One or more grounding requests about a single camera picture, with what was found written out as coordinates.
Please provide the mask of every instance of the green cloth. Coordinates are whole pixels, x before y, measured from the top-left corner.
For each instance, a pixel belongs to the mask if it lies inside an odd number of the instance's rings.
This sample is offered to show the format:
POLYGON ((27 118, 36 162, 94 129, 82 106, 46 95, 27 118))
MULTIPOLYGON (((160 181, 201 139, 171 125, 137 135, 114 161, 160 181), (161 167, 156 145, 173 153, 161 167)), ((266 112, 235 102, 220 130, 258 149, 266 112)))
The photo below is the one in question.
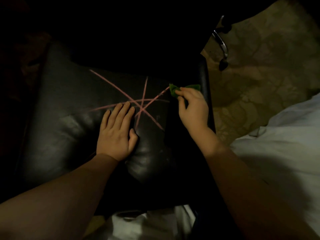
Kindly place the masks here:
MULTIPOLYGON (((171 96, 177 99, 179 95, 175 93, 175 90, 178 89, 178 91, 180 91, 180 88, 177 87, 176 85, 173 85, 172 83, 169 84, 169 88, 170 88, 171 96)), ((186 88, 193 88, 195 90, 200 91, 201 85, 200 84, 188 85, 186 86, 186 88)))

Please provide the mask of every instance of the white fabric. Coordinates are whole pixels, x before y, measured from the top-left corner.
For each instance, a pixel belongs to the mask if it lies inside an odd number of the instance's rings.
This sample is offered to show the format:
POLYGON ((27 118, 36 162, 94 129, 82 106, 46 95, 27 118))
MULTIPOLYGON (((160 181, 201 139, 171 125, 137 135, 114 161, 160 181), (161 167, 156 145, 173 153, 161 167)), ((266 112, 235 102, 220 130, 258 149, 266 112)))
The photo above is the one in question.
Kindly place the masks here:
POLYGON ((320 235, 320 94, 230 147, 320 235))
POLYGON ((164 210, 151 210, 135 218, 115 214, 86 240, 173 240, 187 239, 195 216, 189 205, 164 210))

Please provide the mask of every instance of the floor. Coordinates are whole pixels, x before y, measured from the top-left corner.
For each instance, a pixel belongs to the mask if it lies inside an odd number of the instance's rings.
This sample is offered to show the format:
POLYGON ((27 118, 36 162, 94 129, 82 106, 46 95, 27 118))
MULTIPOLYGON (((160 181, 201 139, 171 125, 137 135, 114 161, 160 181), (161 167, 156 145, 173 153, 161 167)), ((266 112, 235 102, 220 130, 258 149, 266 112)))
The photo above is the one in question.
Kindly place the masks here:
POLYGON ((278 0, 221 34, 229 66, 210 39, 207 59, 217 135, 230 144, 320 91, 320 29, 296 0, 278 0))

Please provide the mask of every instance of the black leather seat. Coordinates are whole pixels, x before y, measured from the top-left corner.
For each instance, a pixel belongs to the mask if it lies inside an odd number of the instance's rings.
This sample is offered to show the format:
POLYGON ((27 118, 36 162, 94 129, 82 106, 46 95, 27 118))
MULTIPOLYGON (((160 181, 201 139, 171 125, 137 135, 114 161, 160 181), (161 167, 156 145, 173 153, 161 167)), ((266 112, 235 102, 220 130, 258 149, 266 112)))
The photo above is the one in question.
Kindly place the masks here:
MULTIPOLYGON (((211 108, 206 60, 198 55, 176 69, 183 79, 171 74, 151 77, 110 72, 74 63, 68 47, 59 42, 51 44, 17 164, 16 193, 90 160, 106 109, 134 100, 131 104, 138 114, 144 98, 145 111, 132 124, 140 137, 138 146, 112 174, 97 214, 196 202, 201 192, 212 187, 212 176, 182 125, 178 102, 167 88, 170 82, 178 86, 201 84, 211 108)), ((209 125, 214 129, 212 109, 209 125)))

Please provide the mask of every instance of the pink line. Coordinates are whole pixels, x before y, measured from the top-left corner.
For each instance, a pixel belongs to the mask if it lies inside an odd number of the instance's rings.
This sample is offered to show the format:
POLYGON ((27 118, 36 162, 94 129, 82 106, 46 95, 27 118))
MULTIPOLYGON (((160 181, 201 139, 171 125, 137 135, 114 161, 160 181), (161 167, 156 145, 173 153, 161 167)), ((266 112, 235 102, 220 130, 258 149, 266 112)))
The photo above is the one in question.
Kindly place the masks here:
POLYGON ((150 113, 148 113, 148 111, 146 111, 144 108, 142 108, 140 106, 140 104, 138 104, 132 97, 130 97, 128 94, 126 94, 124 91, 122 91, 120 88, 118 88, 116 85, 114 85, 112 82, 108 81, 106 78, 104 78, 103 76, 101 76, 100 74, 98 74, 97 72, 93 71, 90 69, 90 72, 94 73, 95 75, 97 75, 98 77, 100 77, 101 79, 105 80, 107 83, 109 83, 110 85, 114 86, 116 89, 118 89, 119 92, 121 92, 124 96, 126 96, 128 99, 130 99, 130 102, 135 103, 136 105, 138 105, 138 107, 141 109, 139 111, 140 112, 145 112, 146 115, 148 115, 152 121, 161 129, 163 130, 162 126, 154 119, 154 117, 152 117, 152 115, 150 113))
MULTIPOLYGON (((146 98, 145 101, 151 101, 153 100, 153 98, 146 98)), ((169 100, 164 100, 164 99, 156 99, 156 101, 161 101, 161 102, 165 102, 165 103, 170 103, 169 100)), ((94 109, 91 109, 89 110, 89 112, 91 111, 96 111, 96 110, 99 110, 99 109, 107 109, 107 108, 112 108, 114 106, 116 106, 117 104, 110 104, 110 105, 106 105, 106 106, 102 106, 102 107, 98 107, 98 108, 94 108, 94 109)))
POLYGON ((149 103, 147 103, 147 105, 144 107, 144 109, 146 109, 150 104, 152 104, 155 100, 157 100, 158 97, 160 97, 162 94, 165 93, 165 91, 167 91, 169 89, 169 87, 167 87, 165 90, 163 90, 161 93, 159 93, 157 96, 154 97, 154 99, 152 99, 149 103))
MULTIPOLYGON (((142 106, 143 106, 144 96, 146 95, 147 82, 148 82, 148 77, 146 77, 146 83, 144 84, 142 101, 141 101, 141 108, 142 108, 142 106)), ((137 122, 136 122, 136 126, 134 127, 135 130, 137 130, 137 128, 138 128, 140 116, 141 116, 141 114, 139 114, 139 116, 138 116, 138 119, 137 119, 137 122)))

